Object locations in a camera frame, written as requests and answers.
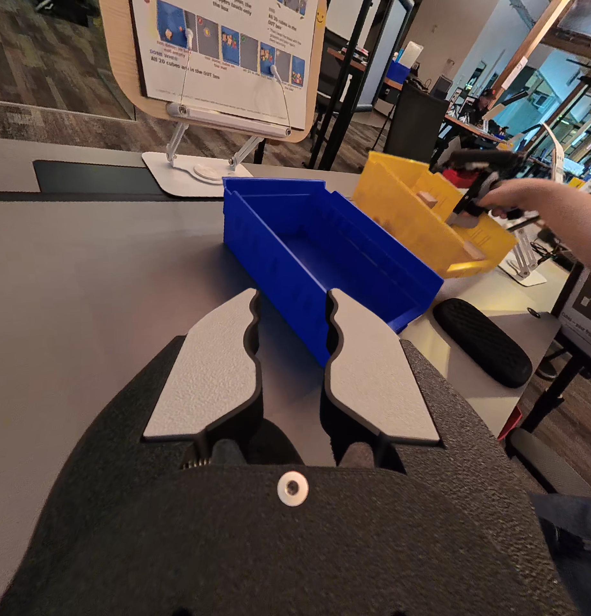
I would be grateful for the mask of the printed instruction sheet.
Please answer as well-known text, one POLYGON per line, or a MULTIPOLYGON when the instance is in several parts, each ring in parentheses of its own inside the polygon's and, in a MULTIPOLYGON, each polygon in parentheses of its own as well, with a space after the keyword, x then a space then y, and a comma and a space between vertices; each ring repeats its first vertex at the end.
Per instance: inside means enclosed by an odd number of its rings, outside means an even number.
POLYGON ((130 1, 142 93, 303 129, 318 1, 130 1))

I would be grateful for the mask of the yellow plastic box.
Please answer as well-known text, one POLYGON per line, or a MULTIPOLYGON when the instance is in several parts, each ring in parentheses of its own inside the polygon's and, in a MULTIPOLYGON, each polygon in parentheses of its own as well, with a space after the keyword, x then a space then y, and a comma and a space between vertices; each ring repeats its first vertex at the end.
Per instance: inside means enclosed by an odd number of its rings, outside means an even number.
POLYGON ((425 163, 370 151, 353 202, 447 280, 487 273, 517 245, 488 214, 474 228, 448 224, 465 195, 425 163))

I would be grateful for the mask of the dark panel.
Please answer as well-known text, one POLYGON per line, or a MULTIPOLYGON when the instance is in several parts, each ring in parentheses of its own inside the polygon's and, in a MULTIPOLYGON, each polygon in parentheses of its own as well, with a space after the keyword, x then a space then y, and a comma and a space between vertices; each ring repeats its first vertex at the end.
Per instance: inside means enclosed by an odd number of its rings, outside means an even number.
POLYGON ((429 165, 448 107, 449 101, 404 84, 382 152, 429 165))

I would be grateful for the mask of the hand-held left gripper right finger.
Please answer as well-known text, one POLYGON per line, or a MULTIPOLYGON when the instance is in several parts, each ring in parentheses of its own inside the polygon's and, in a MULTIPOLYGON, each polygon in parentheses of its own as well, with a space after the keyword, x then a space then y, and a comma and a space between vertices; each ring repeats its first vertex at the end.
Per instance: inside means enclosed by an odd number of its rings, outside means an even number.
POLYGON ((375 437, 438 445, 440 436, 399 336, 340 289, 330 289, 328 301, 328 402, 375 437))

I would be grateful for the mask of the red plastic bin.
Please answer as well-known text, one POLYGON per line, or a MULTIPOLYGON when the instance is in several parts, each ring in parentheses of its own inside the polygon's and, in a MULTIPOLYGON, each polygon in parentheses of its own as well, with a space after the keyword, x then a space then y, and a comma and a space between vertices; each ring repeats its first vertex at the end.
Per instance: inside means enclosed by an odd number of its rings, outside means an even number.
POLYGON ((509 417, 507 418, 507 421, 505 422, 504 426, 500 430, 498 440, 503 441, 507 437, 507 435, 520 424, 522 418, 522 411, 520 407, 516 405, 513 408, 509 417))

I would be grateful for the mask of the blue plastic box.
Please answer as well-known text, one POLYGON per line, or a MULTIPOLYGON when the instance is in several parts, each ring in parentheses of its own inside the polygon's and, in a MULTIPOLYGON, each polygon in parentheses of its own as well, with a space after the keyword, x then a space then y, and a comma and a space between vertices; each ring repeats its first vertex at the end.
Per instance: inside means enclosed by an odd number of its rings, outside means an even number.
POLYGON ((443 279, 324 181, 225 177, 223 241, 325 367, 326 297, 340 289, 403 331, 443 279))

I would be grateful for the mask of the instruction sheet on stand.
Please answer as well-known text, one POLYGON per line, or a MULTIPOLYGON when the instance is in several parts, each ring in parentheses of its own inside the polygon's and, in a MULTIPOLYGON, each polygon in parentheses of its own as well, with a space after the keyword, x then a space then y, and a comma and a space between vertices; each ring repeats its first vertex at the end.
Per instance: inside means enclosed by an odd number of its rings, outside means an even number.
POLYGON ((130 1, 100 1, 99 8, 104 23, 109 61, 117 84, 138 110, 176 124, 164 150, 142 154, 145 167, 161 190, 177 198, 222 198, 225 177, 252 177, 243 162, 263 141, 298 143, 307 137, 313 124, 326 23, 316 27, 313 39, 311 72, 306 90, 305 126, 303 129, 295 129, 266 121, 208 112, 184 104, 165 103, 145 96, 141 91, 129 3, 130 1), (193 125, 242 134, 247 136, 247 141, 227 159, 179 155, 178 146, 187 128, 193 125))

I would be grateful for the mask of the pile of wooden cubes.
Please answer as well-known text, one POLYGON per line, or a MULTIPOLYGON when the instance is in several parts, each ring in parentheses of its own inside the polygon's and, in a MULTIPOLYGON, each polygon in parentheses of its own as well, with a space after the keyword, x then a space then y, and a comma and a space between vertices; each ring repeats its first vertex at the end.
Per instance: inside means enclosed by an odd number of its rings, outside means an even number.
POLYGON ((454 271, 466 268, 467 263, 486 261, 479 248, 438 215, 438 199, 429 192, 401 192, 369 216, 443 277, 458 277, 454 271))

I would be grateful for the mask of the dark cloth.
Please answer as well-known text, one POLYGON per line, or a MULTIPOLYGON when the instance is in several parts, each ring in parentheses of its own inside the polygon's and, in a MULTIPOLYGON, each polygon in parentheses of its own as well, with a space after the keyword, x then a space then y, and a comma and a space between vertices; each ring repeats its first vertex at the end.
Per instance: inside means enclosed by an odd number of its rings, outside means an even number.
POLYGON ((591 615, 591 497, 530 494, 557 572, 582 615, 591 615))

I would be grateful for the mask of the person's right hand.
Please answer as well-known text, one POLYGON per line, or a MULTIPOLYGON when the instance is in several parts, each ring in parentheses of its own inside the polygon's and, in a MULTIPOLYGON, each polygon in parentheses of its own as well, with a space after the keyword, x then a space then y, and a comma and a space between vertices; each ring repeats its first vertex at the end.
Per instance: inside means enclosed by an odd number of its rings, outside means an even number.
POLYGON ((548 189, 554 184, 543 179, 513 179, 501 182, 483 196, 478 205, 494 218, 510 219, 513 212, 521 218, 525 212, 546 211, 548 189))

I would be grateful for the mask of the white folding stand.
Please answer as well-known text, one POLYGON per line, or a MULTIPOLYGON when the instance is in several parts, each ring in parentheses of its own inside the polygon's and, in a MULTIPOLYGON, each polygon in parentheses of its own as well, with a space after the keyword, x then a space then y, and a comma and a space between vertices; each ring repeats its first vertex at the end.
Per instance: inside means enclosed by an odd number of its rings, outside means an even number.
POLYGON ((547 283, 538 273, 539 256, 531 245, 525 227, 514 232, 516 245, 501 261, 498 268, 523 287, 535 287, 547 283))

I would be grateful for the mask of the black sign frame stand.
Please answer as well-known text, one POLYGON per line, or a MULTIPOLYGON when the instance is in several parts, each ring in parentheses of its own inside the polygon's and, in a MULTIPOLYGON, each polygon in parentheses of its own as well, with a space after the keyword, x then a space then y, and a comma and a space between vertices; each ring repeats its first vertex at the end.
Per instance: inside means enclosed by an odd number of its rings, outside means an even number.
POLYGON ((316 134, 310 158, 304 167, 329 171, 337 157, 356 113, 370 112, 377 102, 394 53, 399 50, 411 26, 419 1, 388 1, 381 28, 363 69, 356 66, 355 50, 370 8, 363 1, 345 52, 329 49, 342 60, 338 80, 326 104, 321 127, 316 134))

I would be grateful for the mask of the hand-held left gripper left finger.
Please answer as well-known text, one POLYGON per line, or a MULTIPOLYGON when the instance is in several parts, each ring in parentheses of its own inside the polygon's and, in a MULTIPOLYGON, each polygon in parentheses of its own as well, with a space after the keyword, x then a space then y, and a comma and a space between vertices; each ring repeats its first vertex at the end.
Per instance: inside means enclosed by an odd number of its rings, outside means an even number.
POLYGON ((188 331, 143 432, 146 441, 237 439, 263 418, 258 290, 248 288, 188 331))

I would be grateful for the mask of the black rounded pad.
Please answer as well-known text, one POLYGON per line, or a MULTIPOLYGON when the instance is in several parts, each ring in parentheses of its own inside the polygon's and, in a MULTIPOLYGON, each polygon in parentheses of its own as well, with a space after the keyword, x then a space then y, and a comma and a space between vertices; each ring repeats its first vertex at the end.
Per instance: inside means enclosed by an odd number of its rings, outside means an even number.
POLYGON ((438 303, 432 314, 441 329, 492 379, 517 389, 531 378, 527 353, 483 312, 460 298, 438 303))

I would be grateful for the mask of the black framed marker sign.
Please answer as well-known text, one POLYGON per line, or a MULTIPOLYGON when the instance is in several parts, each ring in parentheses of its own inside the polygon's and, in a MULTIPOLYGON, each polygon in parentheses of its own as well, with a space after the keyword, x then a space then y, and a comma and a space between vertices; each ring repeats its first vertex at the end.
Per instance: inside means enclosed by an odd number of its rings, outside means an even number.
POLYGON ((591 271, 581 267, 560 308, 561 333, 591 358, 591 271))

